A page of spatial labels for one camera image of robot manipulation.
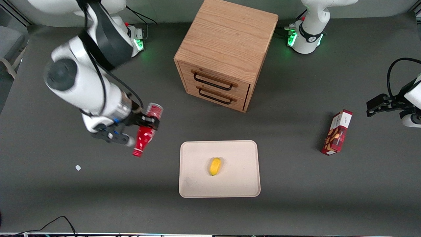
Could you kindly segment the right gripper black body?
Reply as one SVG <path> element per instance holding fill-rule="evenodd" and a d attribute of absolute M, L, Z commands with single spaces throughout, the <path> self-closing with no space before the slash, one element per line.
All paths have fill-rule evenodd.
<path fill-rule="evenodd" d="M 123 124 L 125 126 L 144 126 L 144 114 L 142 112 L 135 113 L 135 111 L 131 111 L 127 118 L 123 120 Z"/>

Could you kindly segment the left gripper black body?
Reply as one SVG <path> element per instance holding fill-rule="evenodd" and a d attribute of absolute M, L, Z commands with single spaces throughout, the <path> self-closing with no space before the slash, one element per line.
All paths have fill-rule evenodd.
<path fill-rule="evenodd" d="M 400 114 L 409 114 L 409 101 L 404 96 L 389 96 L 388 112 L 402 111 Z"/>

